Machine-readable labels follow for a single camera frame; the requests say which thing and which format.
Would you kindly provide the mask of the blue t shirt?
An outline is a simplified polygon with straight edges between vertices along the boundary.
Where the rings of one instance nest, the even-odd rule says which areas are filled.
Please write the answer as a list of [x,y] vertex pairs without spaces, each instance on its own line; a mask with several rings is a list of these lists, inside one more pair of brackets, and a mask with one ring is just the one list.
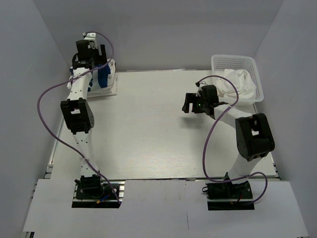
[[95,70],[89,83],[88,92],[105,90],[113,84],[112,71],[109,65]]

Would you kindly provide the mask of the white t shirt stack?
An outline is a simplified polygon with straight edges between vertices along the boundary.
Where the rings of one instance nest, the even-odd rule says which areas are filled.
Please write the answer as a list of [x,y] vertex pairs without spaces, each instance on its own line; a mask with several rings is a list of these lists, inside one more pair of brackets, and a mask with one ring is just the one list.
[[114,96],[117,94],[117,75],[115,60],[109,59],[105,67],[89,71],[87,68],[70,69],[71,76],[67,84],[67,99],[78,100],[98,96]]

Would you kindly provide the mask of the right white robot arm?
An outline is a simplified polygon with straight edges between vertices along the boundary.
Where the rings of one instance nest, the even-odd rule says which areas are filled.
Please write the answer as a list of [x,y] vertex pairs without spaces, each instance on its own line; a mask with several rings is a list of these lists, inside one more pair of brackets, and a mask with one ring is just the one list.
[[[195,114],[206,114],[213,118],[213,123],[203,147],[203,172],[205,177],[214,183],[225,183],[224,193],[231,198],[241,193],[241,184],[249,177],[256,175],[252,170],[257,163],[275,149],[272,132],[263,113],[251,114],[235,108],[232,104],[221,102],[216,87],[207,85],[200,87],[196,93],[186,93],[182,111],[189,113],[190,105]],[[206,152],[209,139],[218,122],[224,122],[235,129],[238,156],[231,169],[226,173],[225,180],[216,180],[208,176],[206,171]]]

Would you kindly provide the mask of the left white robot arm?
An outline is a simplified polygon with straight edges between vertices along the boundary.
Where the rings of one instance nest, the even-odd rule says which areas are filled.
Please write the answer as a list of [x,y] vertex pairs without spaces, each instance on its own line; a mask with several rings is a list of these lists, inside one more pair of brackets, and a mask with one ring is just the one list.
[[104,194],[99,169],[94,161],[92,128],[95,120],[87,102],[88,88],[93,76],[92,69],[102,57],[96,40],[85,38],[76,42],[77,54],[72,59],[70,69],[70,93],[60,103],[67,128],[71,131],[80,152],[80,179],[75,182],[81,192],[99,198]]

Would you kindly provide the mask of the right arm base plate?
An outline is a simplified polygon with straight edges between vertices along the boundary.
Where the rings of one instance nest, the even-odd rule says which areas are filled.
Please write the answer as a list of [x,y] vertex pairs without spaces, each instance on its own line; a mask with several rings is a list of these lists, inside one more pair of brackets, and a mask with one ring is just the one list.
[[207,196],[209,211],[254,210],[253,194],[248,181],[241,184],[206,183],[202,193]]

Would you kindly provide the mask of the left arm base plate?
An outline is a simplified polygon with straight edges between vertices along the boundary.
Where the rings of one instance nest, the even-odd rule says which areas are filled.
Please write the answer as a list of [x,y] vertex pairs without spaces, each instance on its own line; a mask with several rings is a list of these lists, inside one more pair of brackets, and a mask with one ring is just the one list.
[[72,208],[112,209],[119,208],[114,192],[107,182],[101,183],[101,189],[84,190],[76,185],[72,200]]

